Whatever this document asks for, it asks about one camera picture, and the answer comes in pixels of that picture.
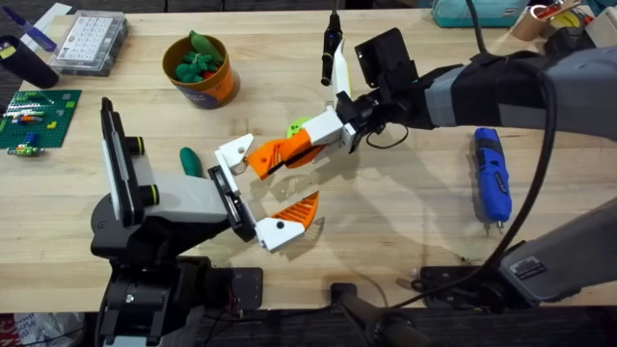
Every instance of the sticker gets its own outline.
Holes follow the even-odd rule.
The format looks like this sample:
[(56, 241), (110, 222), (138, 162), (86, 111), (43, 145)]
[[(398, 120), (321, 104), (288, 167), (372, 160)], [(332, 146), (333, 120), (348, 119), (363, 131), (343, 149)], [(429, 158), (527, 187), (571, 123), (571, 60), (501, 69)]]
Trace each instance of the sticker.
[(508, 195), (508, 190), (505, 188), (505, 184), (503, 184), (503, 178), (501, 178), (501, 173), (495, 172), (495, 179), (497, 180), (497, 186), (501, 193)]
[(517, 261), (516, 263), (510, 265), (509, 268), (510, 271), (512, 271), (512, 273), (519, 278), (519, 280), (531, 279), (536, 275), (540, 275), (548, 271), (547, 267), (533, 255)]
[(233, 89), (233, 75), (231, 68), (228, 68), (228, 71), (225, 74), (225, 77), (219, 82), (216, 86), (207, 89), (205, 91), (201, 91), (202, 93), (206, 93), (212, 95), (217, 98), (217, 100), (221, 101), (226, 98), (231, 90)]
[(232, 70), (229, 68), (225, 77), (217, 85), (204, 91), (198, 92), (181, 86), (175, 87), (198, 107), (212, 109), (229, 96), (233, 89), (233, 83)]
[(508, 9), (505, 9), (505, 11), (503, 12), (503, 16), (511, 16), (511, 15), (514, 15), (514, 14), (516, 14), (517, 10), (518, 10), (517, 8), (508, 8)]
[(180, 86), (175, 86), (175, 87), (178, 88), (178, 90), (181, 91), (184, 94), (184, 96), (186, 96), (186, 98), (188, 98), (189, 100), (191, 100), (191, 102), (197, 105), (197, 107), (215, 108), (216, 105), (218, 105), (219, 103), (219, 101), (214, 96), (211, 96), (211, 95), (208, 95), (202, 92), (198, 92), (198, 91), (193, 91), (188, 88), (184, 88)]

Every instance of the yellow green object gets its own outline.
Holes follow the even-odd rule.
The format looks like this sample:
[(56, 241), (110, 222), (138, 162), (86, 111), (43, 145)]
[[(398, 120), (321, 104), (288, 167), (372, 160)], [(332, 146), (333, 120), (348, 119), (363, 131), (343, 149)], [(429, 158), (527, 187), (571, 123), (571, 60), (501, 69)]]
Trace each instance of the yellow green object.
[(291, 124), (289, 124), (289, 127), (287, 128), (287, 139), (296, 135), (300, 131), (300, 129), (302, 129), (302, 124), (309, 120), (310, 117), (301, 117), (291, 122)]
[(182, 169), (184, 169), (185, 174), (203, 177), (200, 158), (189, 147), (184, 147), (180, 150), (180, 163), (182, 163)]
[(193, 48), (200, 54), (208, 54), (212, 56), (214, 63), (220, 65), (223, 63), (225, 57), (219, 52), (218, 49), (208, 40), (204, 35), (200, 35), (193, 30), (189, 34), (189, 39), (191, 40), (191, 44)]

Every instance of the green ring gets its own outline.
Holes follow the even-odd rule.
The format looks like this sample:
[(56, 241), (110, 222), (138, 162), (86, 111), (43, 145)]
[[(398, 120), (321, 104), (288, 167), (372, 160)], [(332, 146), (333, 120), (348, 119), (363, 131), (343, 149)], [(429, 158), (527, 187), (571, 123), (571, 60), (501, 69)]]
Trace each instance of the green ring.
[(300, 131), (300, 129), (302, 129), (302, 124), (309, 120), (311, 120), (311, 117), (300, 117), (295, 121), (291, 122), (291, 124), (289, 124), (289, 127), (287, 127), (287, 139), (296, 135)]

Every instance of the cable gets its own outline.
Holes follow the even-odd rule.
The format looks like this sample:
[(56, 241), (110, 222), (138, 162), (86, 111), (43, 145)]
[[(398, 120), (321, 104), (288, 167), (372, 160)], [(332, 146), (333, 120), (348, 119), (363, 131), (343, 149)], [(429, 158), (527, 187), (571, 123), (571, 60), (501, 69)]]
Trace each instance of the cable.
[[(332, 308), (332, 305), (328, 305), (325, 307), (321, 307), (321, 308), (316, 308), (316, 309), (307, 309), (307, 310), (301, 310), (298, 312), (291, 312), (288, 314), (282, 314), (281, 318), (289, 318), (289, 317), (298, 317), (298, 316), (303, 316), (303, 315), (310, 315), (310, 314), (315, 314), (315, 313), (320, 313), (323, 311), (327, 311), (330, 308)], [(208, 318), (208, 319), (217, 319), (217, 317), (212, 317), (212, 316), (208, 316), (208, 315), (204, 315), (203, 317)], [(264, 318), (240, 318), (240, 319), (226, 319), (226, 318), (219, 318), (219, 320), (221, 322), (263, 322), (268, 320), (268, 317), (264, 317)]]
[(486, 44), (484, 44), (484, 38), (482, 37), (482, 29), (480, 28), (480, 21), (478, 19), (478, 12), (475, 10), (473, 0), (465, 0), (467, 7), (469, 8), (469, 14), (471, 15), (471, 22), (473, 22), (473, 32), (475, 34), (475, 42), (478, 44), (478, 50), (480, 53), (488, 53)]
[(219, 313), (219, 315), (214, 320), (214, 324), (212, 324), (212, 328), (210, 328), (210, 333), (208, 333), (208, 337), (205, 340), (205, 342), (203, 343), (203, 347), (207, 347), (208, 342), (210, 342), (210, 338), (212, 338), (212, 333), (214, 333), (214, 328), (216, 328), (216, 325), (219, 324), (219, 321), (221, 320), (221, 317), (223, 316), (223, 313), (225, 313), (225, 309), (224, 308), (221, 310), (221, 313)]
[(76, 330), (74, 330), (72, 332), (68, 332), (66, 334), (61, 334), (61, 335), (56, 336), (56, 337), (47, 338), (46, 340), (43, 340), (43, 341), (30, 342), (30, 343), (22, 344), (20, 346), (25, 347), (25, 346), (34, 346), (34, 345), (38, 345), (38, 344), (42, 344), (42, 343), (48, 343), (48, 342), (57, 340), (58, 338), (67, 337), (69, 335), (72, 335), (72, 334), (75, 334), (75, 333), (79, 333), (79, 332), (83, 331), (84, 329), (86, 329), (86, 328), (85, 327), (81, 327), (79, 329), (76, 329)]
[[(484, 40), (482, 38), (482, 31), (478, 22), (477, 12), (475, 11), (475, 7), (473, 6), (473, 2), (471, 0), (466, 0), (467, 5), (469, 7), (469, 13), (471, 14), (471, 20), (473, 22), (473, 29), (475, 31), (475, 38), (477, 40), (478, 49), (482, 53), (488, 53), (486, 50), (486, 46), (484, 44)], [(517, 64), (520, 68), (524, 69), (525, 72), (534, 75), (541, 83), (545, 92), (545, 101), (546, 101), (546, 121), (545, 121), (545, 130), (544, 130), (544, 139), (542, 141), (542, 148), (540, 150), (540, 158), (538, 159), (538, 164), (536, 166), (536, 172), (531, 180), (531, 185), (529, 187), (529, 191), (527, 192), (527, 196), (524, 199), (523, 206), (521, 206), (521, 210), (519, 214), (515, 218), (514, 222), (508, 229), (508, 231), (503, 236), (503, 239), (499, 242), (495, 250), (491, 253), (489, 258), (476, 269), (471, 274), (463, 277), (462, 279), (456, 280), (450, 284), (443, 285), (441, 287), (433, 288), (431, 290), (427, 290), (419, 295), (414, 296), (412, 299), (406, 300), (402, 303), (396, 304), (392, 307), (401, 308), (407, 306), (411, 303), (414, 303), (420, 299), (426, 298), (427, 296), (434, 295), (436, 293), (445, 291), (457, 285), (460, 285), (463, 282), (466, 282), (478, 274), (486, 271), (488, 268), (493, 266), (493, 263), (496, 262), (502, 255), (503, 252), (508, 248), (516, 234), (521, 229), (525, 219), (529, 215), (531, 208), (533, 207), (533, 203), (538, 198), (540, 193), (540, 188), (542, 187), (542, 183), (544, 182), (544, 178), (547, 174), (547, 170), (549, 168), (550, 155), (552, 153), (552, 146), (554, 144), (555, 132), (557, 130), (557, 92), (555, 90), (555, 86), (552, 81), (548, 78), (548, 76), (539, 68), (532, 67), (523, 63), (518, 63), (516, 60), (513, 60), (514, 64)]]
[(342, 310), (343, 314), (345, 315), (345, 318), (347, 318), (347, 321), (349, 321), (349, 323), (354, 327), (356, 334), (358, 334), (358, 337), (360, 338), (360, 341), (362, 342), (362, 346), (363, 347), (370, 346), (370, 343), (368, 342), (368, 337), (366, 337), (366, 334), (364, 334), (364, 332), (362, 331), (362, 328), (360, 327), (356, 319), (354, 319), (354, 317), (351, 316), (351, 314), (347, 310), (347, 307), (343, 305), (339, 305), (339, 307)]
[(375, 145), (371, 143), (368, 139), (370, 139), (371, 135), (375, 134), (374, 131), (371, 131), (368, 133), (368, 135), (366, 135), (366, 144), (373, 148), (377, 148), (377, 149), (388, 149), (388, 148), (392, 148), (394, 146), (400, 145), (403, 143), (403, 141), (407, 140), (407, 137), (409, 136), (409, 128), (405, 125), (403, 125), (403, 127), (405, 128), (405, 131), (406, 131), (405, 135), (400, 140), (397, 140), (395, 143), (393, 143), (392, 145), (379, 146), (379, 145)]

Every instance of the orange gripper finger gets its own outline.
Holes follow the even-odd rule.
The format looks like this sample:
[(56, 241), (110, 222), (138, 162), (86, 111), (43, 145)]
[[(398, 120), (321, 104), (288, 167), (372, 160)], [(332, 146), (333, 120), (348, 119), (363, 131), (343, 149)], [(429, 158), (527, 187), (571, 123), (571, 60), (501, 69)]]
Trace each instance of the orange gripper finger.
[(317, 213), (319, 204), (319, 192), (292, 204), (283, 211), (276, 213), (272, 218), (278, 218), (289, 222), (301, 223), (307, 229)]
[(305, 129), (287, 140), (274, 140), (247, 156), (247, 162), (260, 179), (265, 179), (282, 165), (294, 169), (310, 162), (324, 146), (312, 147)]

